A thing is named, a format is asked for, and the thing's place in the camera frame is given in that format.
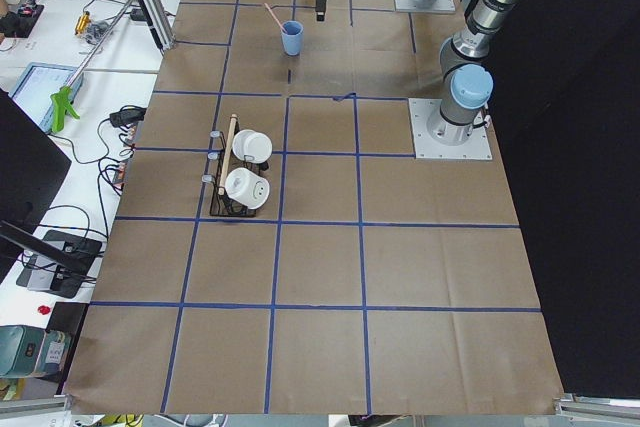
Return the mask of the pink chopstick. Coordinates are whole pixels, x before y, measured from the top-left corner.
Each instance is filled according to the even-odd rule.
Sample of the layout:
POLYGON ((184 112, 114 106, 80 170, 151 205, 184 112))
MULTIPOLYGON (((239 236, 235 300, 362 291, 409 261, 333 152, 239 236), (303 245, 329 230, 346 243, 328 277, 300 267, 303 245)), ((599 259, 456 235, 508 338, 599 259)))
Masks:
POLYGON ((279 20, 279 18, 276 16, 275 12, 273 11, 272 7, 268 4, 268 3, 263 3, 264 8, 266 9, 266 11, 269 13, 269 15, 271 16, 271 18, 274 20, 274 22, 276 23, 276 25, 279 27, 280 31, 282 33, 287 33, 286 29, 283 25, 283 23, 279 20))

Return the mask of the light blue plastic cup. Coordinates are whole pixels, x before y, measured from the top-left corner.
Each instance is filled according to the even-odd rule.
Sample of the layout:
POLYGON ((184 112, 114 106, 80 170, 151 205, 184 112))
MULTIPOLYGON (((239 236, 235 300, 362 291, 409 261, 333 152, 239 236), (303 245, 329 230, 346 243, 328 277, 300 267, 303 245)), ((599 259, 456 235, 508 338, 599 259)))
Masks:
POLYGON ((304 27, 295 20, 283 23, 281 39, 284 52, 289 56, 298 56, 302 50, 304 27))

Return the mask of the white smiley mug rear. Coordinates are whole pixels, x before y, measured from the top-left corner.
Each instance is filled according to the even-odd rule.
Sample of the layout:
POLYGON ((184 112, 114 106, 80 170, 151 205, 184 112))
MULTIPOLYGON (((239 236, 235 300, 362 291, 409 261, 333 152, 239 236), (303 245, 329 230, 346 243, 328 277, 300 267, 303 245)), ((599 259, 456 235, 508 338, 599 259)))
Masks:
POLYGON ((272 154, 272 141, 262 132, 252 129, 240 130, 234 135, 233 154, 240 160, 254 164, 266 162, 272 154))

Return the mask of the white smiley mug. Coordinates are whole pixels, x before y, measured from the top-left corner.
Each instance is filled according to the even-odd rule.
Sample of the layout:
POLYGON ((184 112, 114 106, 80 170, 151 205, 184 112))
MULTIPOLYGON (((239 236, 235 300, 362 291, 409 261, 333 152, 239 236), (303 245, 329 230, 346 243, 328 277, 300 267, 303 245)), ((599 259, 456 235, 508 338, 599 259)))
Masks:
POLYGON ((251 170, 239 167, 227 175, 225 190, 229 198, 249 209, 258 209, 269 197, 270 183, 251 170))
POLYGON ((272 154, 272 141, 262 132, 252 129, 240 130, 234 135, 233 154, 240 160, 254 164, 266 162, 272 154))

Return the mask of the white smiley mug front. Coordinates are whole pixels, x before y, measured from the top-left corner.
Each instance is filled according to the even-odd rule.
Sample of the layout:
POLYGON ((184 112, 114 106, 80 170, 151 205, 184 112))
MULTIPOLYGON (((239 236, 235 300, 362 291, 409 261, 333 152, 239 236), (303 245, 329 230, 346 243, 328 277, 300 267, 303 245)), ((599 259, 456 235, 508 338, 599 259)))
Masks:
POLYGON ((270 183, 251 170, 239 167, 227 175, 225 190, 229 198, 249 209, 258 209, 269 197, 270 183))

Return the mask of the black power adapter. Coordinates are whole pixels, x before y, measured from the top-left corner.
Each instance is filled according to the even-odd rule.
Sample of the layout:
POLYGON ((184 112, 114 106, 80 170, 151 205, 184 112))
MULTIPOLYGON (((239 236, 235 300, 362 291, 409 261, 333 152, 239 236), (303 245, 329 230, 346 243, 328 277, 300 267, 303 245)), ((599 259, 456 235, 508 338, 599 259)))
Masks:
POLYGON ((139 106, 124 106, 109 115, 109 122, 114 128, 124 127, 143 121, 147 109, 139 106))

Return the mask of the brown paper table mat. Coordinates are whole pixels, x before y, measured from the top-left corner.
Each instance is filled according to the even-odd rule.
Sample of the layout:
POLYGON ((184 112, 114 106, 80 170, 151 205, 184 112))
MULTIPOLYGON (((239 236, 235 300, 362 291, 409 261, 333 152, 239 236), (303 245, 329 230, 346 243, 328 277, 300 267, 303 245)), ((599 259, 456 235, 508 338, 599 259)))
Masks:
POLYGON ((181 0, 66 385, 83 413, 547 414, 562 385, 499 157, 418 160, 461 14, 181 0), (300 22, 298 56, 279 20, 300 22), (230 116, 252 218, 209 214, 230 116))

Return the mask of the blue framed tablet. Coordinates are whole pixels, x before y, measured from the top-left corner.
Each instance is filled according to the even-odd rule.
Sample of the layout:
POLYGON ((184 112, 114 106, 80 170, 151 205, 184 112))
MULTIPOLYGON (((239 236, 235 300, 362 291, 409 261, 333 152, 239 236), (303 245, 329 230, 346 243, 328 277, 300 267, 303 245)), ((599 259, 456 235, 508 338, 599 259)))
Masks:
POLYGON ((30 63, 23 71, 10 97, 45 133, 58 133, 65 118, 79 119, 73 100, 83 83, 75 67, 30 63))

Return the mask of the black monitor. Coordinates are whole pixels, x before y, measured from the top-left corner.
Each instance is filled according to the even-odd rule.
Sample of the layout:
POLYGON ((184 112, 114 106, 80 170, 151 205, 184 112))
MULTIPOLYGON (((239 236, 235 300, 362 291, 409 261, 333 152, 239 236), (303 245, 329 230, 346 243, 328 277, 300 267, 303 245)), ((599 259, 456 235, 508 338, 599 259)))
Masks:
POLYGON ((1 218, 32 234, 58 194, 71 161, 1 93, 1 218))

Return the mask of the green box device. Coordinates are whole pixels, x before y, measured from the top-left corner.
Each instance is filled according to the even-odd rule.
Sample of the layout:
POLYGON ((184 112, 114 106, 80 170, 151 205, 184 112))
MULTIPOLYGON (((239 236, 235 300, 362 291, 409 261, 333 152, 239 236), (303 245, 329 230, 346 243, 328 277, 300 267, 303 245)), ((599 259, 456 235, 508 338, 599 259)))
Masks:
POLYGON ((44 377, 63 368, 71 337, 57 330, 26 325, 1 327, 1 376, 44 377))

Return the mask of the green handled reacher grabber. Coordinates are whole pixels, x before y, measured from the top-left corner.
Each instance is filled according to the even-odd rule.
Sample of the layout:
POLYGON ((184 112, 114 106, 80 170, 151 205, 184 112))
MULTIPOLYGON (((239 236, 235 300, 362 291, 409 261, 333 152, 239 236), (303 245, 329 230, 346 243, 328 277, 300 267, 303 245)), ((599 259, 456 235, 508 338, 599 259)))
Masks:
POLYGON ((124 6, 115 16, 113 21, 109 24, 102 37, 97 41, 92 50, 85 56, 84 60, 76 68, 72 76, 60 87, 58 92, 53 93, 50 96, 53 105, 53 118, 51 125, 52 133, 58 133, 64 128, 66 114, 70 114, 75 119, 79 118, 79 115, 72 107, 69 97, 72 86, 84 72, 85 68, 88 66, 91 60, 95 57, 103 43, 109 38, 111 32, 114 30, 120 19, 125 15, 126 11, 135 1, 136 0, 127 0, 125 2, 124 6))

